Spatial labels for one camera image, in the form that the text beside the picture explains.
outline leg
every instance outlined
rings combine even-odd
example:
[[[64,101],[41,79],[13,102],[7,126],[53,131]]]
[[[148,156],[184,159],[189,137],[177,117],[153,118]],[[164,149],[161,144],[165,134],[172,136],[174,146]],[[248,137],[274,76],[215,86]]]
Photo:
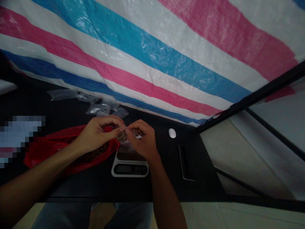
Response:
[[[88,229],[92,203],[46,203],[32,229]]]
[[[117,212],[104,229],[149,229],[152,222],[153,203],[115,203]]]

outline digital scale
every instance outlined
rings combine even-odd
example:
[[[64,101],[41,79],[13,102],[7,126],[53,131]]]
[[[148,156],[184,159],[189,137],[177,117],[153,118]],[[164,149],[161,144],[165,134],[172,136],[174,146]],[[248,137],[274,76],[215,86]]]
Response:
[[[149,166],[144,157],[136,152],[130,142],[121,143],[111,169],[114,177],[146,177]]]

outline black desk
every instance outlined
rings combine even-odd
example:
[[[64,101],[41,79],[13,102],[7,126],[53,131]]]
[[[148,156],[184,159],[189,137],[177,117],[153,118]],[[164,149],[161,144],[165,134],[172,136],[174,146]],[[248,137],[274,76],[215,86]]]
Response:
[[[40,135],[46,135],[67,127],[86,124],[94,117],[85,114],[89,103],[77,99],[50,101],[46,91],[61,89],[59,86],[24,76],[10,76],[10,79],[9,81],[16,83],[19,89],[0,96],[1,125],[4,121],[12,120],[13,115],[44,115],[46,126]],[[124,119],[126,125],[143,119],[155,129],[158,151],[180,201],[226,200],[223,187],[199,134],[191,134],[195,130],[194,127],[128,107],[124,108],[130,113]],[[169,128],[175,129],[175,139],[169,137]],[[182,178],[178,144],[190,148],[197,182]],[[113,177],[111,168],[114,156],[115,154],[112,154],[105,162],[95,167],[59,179],[41,201],[152,201],[150,175],[146,178]],[[6,169],[1,169],[0,185],[27,170],[23,165],[23,158],[24,153],[17,153],[13,163]]]

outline black metal bar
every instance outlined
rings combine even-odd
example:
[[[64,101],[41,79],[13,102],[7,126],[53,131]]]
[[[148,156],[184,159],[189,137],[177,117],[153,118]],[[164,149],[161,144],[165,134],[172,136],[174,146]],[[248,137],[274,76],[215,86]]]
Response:
[[[233,104],[229,109],[223,111],[218,118],[211,119],[205,122],[203,125],[197,128],[196,133],[201,133],[215,126],[216,124],[226,120],[227,118],[241,112],[243,110],[243,107],[249,107],[257,103],[265,97],[272,95],[274,92],[277,92],[278,90],[290,85],[294,81],[302,78],[303,76],[305,76],[305,61],[298,64],[286,73],[282,74],[280,77],[271,81],[267,85],[263,86],[256,92],[253,92],[251,95],[243,98],[240,102]]]
[[[227,195],[230,202],[277,208],[294,212],[305,212],[305,202],[299,200],[265,199],[253,196]]]
[[[221,169],[218,169],[216,167],[214,167],[216,169],[216,172],[223,175],[224,177],[230,179],[231,181],[234,181],[235,183],[239,184],[240,186],[244,187],[245,189],[248,189],[249,191],[253,192],[254,194],[263,197],[264,199],[269,198],[269,199],[273,199],[273,197],[269,194],[266,194],[258,189],[256,189],[255,187],[252,187],[251,185],[246,184],[245,182],[233,177],[232,175],[222,171]]]
[[[305,161],[305,153],[289,141],[286,137],[284,137],[280,132],[274,129],[269,123],[263,120],[259,115],[253,112],[249,108],[245,108],[245,111],[248,112],[253,118],[255,118],[261,125],[263,125],[267,130],[269,130],[275,137],[277,137],[282,143],[284,143],[289,149],[291,149],[296,155],[298,155],[303,161]]]

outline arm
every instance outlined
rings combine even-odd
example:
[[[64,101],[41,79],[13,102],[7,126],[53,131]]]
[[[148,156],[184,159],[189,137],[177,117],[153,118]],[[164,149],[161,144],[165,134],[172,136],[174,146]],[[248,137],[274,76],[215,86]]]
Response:
[[[153,209],[158,228],[187,228],[178,197],[157,151],[154,129],[142,120],[129,125],[129,128],[139,128],[145,134],[144,137],[137,139],[130,130],[126,129],[127,139],[149,164]]]
[[[69,164],[85,153],[101,147],[124,130],[124,128],[118,128],[109,133],[103,132],[102,126],[110,123],[124,125],[124,122],[115,116],[93,118],[69,146],[1,186],[0,222],[7,228],[11,228],[38,201]]]

